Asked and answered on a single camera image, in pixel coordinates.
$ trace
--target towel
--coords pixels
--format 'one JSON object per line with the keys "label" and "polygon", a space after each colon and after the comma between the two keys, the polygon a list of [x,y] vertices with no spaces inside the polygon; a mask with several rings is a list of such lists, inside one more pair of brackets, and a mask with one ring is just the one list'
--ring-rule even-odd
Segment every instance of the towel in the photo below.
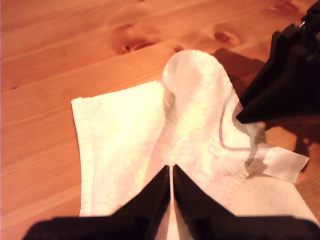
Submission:
{"label": "towel", "polygon": [[[164,165],[178,164],[237,216],[290,215],[319,224],[293,185],[308,158],[267,144],[263,122],[236,119],[239,98],[224,67],[205,52],[180,51],[162,79],[71,105],[80,216],[113,214]],[[156,239],[192,239],[173,197]]]}

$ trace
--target wooden table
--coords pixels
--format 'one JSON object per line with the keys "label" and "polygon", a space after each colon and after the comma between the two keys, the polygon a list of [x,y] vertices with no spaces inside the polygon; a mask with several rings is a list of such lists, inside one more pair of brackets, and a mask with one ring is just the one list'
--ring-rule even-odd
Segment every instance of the wooden table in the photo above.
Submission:
{"label": "wooden table", "polygon": [[[77,216],[80,160],[71,100],[161,77],[183,49],[213,54],[238,94],[271,35],[315,0],[4,0],[1,3],[1,236]],[[320,220],[320,128],[267,123],[267,141],[310,157],[296,184]]]}

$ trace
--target towel fold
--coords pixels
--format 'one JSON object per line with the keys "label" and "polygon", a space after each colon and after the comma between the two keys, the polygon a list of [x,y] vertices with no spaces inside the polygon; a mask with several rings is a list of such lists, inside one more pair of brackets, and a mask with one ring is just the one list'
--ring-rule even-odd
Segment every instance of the towel fold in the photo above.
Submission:
{"label": "towel fold", "polygon": [[[236,119],[239,98],[223,66],[207,53],[178,52],[160,80],[71,104],[80,216],[114,213],[164,165],[178,164],[235,215],[292,215],[317,223],[292,184],[308,158],[267,144],[263,122]],[[157,238],[188,235],[186,226],[178,231],[180,218],[172,198]]]}

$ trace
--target white towel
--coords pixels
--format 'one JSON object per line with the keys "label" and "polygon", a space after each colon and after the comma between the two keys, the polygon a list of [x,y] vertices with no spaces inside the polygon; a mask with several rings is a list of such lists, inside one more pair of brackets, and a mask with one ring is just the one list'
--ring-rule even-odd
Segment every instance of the white towel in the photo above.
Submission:
{"label": "white towel", "polygon": [[[239,98],[223,66],[207,53],[178,52],[161,80],[71,104],[80,216],[114,213],[164,165],[178,164],[237,216],[291,215],[318,223],[293,185],[308,158],[267,144],[263,122],[236,119]],[[177,222],[184,224],[171,197],[157,239],[191,239]]]}

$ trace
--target clamp jaw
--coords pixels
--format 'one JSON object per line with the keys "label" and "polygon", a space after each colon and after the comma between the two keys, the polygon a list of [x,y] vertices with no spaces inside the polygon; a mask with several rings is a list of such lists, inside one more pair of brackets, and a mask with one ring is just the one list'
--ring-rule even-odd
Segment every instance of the clamp jaw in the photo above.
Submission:
{"label": "clamp jaw", "polygon": [[[194,240],[316,240],[320,228],[291,216],[237,217],[173,167],[177,206]],[[170,202],[169,166],[110,216],[59,217],[38,222],[23,240],[153,240]]]}
{"label": "clamp jaw", "polygon": [[242,123],[320,114],[320,1],[272,35],[268,61],[239,98]]}

